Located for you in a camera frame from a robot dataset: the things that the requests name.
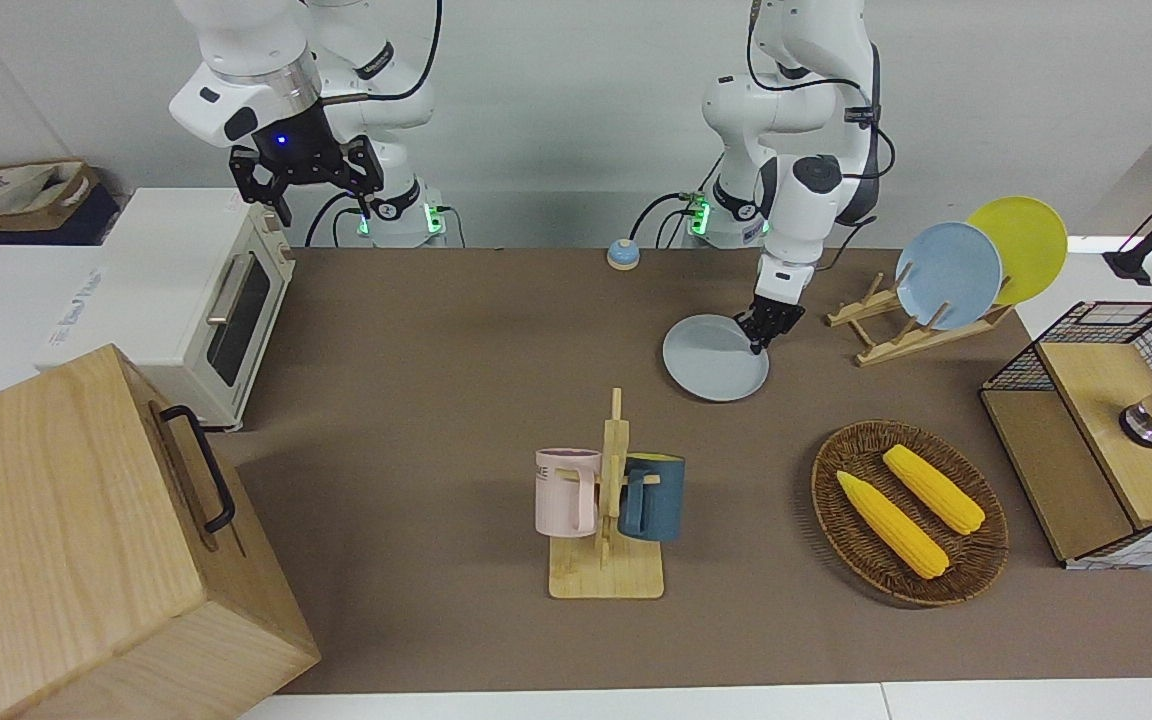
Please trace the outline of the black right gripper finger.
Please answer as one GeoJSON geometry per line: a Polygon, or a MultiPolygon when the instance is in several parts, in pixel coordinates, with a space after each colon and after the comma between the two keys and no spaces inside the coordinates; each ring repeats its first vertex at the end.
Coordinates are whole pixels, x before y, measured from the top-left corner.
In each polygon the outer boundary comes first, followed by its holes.
{"type": "Polygon", "coordinates": [[[243,200],[248,204],[259,202],[274,211],[280,223],[291,225],[291,209],[285,200],[285,191],[291,183],[282,172],[270,170],[262,164],[259,150],[232,146],[230,174],[243,200]]]}
{"type": "Polygon", "coordinates": [[[342,191],[349,199],[356,200],[362,217],[370,222],[372,218],[372,200],[376,192],[382,190],[384,170],[370,138],[353,138],[340,143],[340,154],[346,162],[346,179],[342,191]]]}

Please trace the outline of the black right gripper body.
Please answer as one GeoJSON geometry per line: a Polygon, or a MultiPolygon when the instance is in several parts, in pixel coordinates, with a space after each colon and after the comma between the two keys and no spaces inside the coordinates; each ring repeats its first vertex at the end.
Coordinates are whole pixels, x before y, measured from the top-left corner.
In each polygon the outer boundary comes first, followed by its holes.
{"type": "Polygon", "coordinates": [[[289,184],[346,187],[346,158],[323,105],[257,129],[252,141],[262,165],[289,184]]]}

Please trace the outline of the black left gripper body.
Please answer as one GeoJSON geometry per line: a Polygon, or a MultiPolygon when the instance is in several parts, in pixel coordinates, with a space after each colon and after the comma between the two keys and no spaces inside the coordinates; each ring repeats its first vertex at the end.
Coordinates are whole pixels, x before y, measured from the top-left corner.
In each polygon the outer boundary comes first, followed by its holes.
{"type": "Polygon", "coordinates": [[[774,334],[774,338],[780,338],[790,332],[804,313],[805,306],[787,304],[780,300],[767,300],[755,293],[748,310],[738,314],[738,328],[744,332],[744,327],[753,325],[760,334],[774,334]]]}

